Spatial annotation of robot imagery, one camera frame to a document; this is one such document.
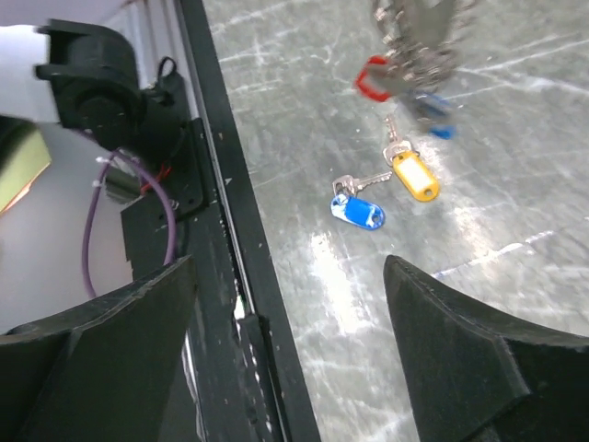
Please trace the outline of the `red key tag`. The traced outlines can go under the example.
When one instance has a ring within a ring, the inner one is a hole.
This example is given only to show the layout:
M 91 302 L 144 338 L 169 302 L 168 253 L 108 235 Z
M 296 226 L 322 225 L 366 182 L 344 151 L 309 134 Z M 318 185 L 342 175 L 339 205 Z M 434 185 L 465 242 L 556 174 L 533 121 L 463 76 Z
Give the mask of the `red key tag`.
M 376 102 L 385 102 L 392 97 L 392 94 L 376 82 L 376 75 L 369 72 L 370 68 L 384 67 L 387 65 L 387 58 L 383 55 L 373 55 L 364 64 L 354 80 L 355 87 L 360 93 Z

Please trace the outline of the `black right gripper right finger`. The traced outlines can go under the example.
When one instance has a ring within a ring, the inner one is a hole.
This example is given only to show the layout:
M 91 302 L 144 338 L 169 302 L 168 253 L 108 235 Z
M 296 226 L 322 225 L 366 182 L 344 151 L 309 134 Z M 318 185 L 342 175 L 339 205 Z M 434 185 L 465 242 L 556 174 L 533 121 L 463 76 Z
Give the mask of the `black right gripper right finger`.
M 420 440 L 587 440 L 587 338 L 492 308 L 398 256 L 384 282 Z

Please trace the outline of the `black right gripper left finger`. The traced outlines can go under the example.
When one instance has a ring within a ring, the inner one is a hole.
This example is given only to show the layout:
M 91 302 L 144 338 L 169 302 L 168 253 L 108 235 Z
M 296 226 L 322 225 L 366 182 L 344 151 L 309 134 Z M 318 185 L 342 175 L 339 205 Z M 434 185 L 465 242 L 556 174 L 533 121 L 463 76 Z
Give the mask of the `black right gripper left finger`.
M 185 257 L 2 335 L 2 440 L 156 441 L 196 295 Z

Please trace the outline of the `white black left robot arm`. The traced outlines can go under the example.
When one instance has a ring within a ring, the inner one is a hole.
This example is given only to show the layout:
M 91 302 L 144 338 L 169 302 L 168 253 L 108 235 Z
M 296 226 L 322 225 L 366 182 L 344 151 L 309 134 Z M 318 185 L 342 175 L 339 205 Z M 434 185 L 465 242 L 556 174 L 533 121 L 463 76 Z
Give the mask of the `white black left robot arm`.
M 1 28 L 1 120 L 59 124 L 98 145 L 149 163 L 180 148 L 188 113 L 176 62 L 164 57 L 155 83 L 139 85 L 133 46 L 99 25 L 51 19 Z

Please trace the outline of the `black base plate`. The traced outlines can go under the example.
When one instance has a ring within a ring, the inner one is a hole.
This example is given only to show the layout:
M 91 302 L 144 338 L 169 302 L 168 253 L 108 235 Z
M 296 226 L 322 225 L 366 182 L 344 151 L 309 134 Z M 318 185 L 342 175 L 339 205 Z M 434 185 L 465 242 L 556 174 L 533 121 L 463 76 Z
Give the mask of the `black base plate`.
M 177 1 L 196 99 L 167 180 L 199 288 L 163 441 L 317 441 L 319 431 L 205 7 Z

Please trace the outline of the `metal disc with key rings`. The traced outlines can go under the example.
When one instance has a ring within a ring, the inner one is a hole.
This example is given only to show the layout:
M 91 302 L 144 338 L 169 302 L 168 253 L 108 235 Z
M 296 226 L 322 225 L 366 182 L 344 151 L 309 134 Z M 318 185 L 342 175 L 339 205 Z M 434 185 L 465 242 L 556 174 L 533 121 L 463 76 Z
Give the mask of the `metal disc with key rings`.
M 456 46 L 475 21 L 476 1 L 374 1 L 372 15 L 385 63 L 370 67 L 378 85 L 397 95 L 410 90 L 434 92 L 454 73 Z

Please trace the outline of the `dark blue key tag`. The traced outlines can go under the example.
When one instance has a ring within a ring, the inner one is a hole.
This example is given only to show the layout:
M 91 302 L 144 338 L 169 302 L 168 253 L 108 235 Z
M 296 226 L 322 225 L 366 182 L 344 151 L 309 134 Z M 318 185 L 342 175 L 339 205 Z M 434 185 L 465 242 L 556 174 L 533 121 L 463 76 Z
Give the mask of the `dark blue key tag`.
M 444 99 L 431 93 L 413 91 L 404 97 L 403 104 L 423 132 L 444 140 L 455 136 L 453 108 Z

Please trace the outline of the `yellow key tag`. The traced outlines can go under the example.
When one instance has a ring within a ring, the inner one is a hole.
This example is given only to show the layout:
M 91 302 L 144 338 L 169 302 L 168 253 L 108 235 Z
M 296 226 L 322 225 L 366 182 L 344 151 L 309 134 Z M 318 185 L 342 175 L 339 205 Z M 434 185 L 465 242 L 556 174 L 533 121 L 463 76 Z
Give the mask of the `yellow key tag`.
M 383 157 L 413 198 L 422 203 L 434 200 L 440 191 L 440 184 L 420 158 L 413 144 L 398 133 L 393 115 L 386 117 L 388 130 L 387 146 Z

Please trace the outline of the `aluminium rail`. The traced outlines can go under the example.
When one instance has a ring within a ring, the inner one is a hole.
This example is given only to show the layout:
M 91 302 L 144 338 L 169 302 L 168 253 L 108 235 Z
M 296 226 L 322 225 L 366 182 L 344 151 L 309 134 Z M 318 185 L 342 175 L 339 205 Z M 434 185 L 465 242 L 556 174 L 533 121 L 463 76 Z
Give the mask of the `aluminium rail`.
M 177 1 L 128 1 L 105 25 L 117 30 L 134 47 L 141 87 L 155 81 L 157 66 L 164 56 L 173 58 L 186 84 L 191 117 L 199 117 Z

